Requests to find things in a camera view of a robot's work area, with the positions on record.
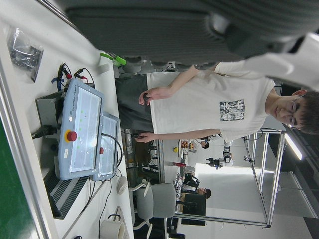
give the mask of white cup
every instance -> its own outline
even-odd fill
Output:
[[[123,222],[104,220],[101,224],[101,239],[123,239],[124,230]]]

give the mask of red emergency stop button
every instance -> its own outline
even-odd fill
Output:
[[[74,142],[76,140],[77,136],[78,135],[76,134],[76,132],[70,131],[70,132],[68,132],[67,139],[68,139],[68,141]]]

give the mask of plastic bag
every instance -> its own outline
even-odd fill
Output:
[[[7,44],[12,63],[25,69],[35,82],[43,48],[32,42],[19,28],[11,30]]]

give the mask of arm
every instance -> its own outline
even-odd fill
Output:
[[[144,95],[148,99],[146,104],[150,105],[152,100],[160,100],[171,97],[176,91],[178,91],[183,85],[185,85],[191,78],[193,78],[200,70],[197,70],[194,66],[191,66],[187,71],[181,72],[168,86],[156,87],[144,91],[139,97],[139,104],[144,105]]]
[[[194,139],[203,138],[209,135],[220,133],[219,129],[203,129],[195,130],[185,133],[163,133],[155,134],[151,132],[140,133],[139,137],[136,139],[137,142],[150,142],[156,139]]]

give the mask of white t-shirt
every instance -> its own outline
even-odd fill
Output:
[[[154,133],[219,129],[226,142],[255,133],[267,114],[274,81],[243,71],[243,61],[200,71],[172,97],[151,101]],[[169,85],[179,72],[148,73],[148,89]]]

